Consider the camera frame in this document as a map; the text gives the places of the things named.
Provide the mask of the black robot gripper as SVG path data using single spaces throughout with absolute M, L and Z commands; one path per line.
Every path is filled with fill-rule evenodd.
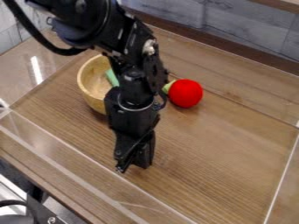
M 140 111 L 126 110 L 120 104 L 118 87 L 109 89 L 104 103 L 108 126 L 116 135 L 113 151 L 116 170 L 125 173 L 130 165 L 146 169 L 154 157 L 154 126 L 160 116 L 153 107 Z

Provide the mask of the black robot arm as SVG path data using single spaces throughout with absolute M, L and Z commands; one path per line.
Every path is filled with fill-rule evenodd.
M 166 96 L 168 71 L 156 37 L 117 0 L 23 0 L 50 15 L 50 28 L 69 46 L 58 48 L 41 34 L 15 0 L 2 0 L 35 41 L 53 53 L 100 50 L 118 81 L 104 97 L 108 126 L 116 135 L 116 169 L 148 168 L 154 157 L 154 127 Z

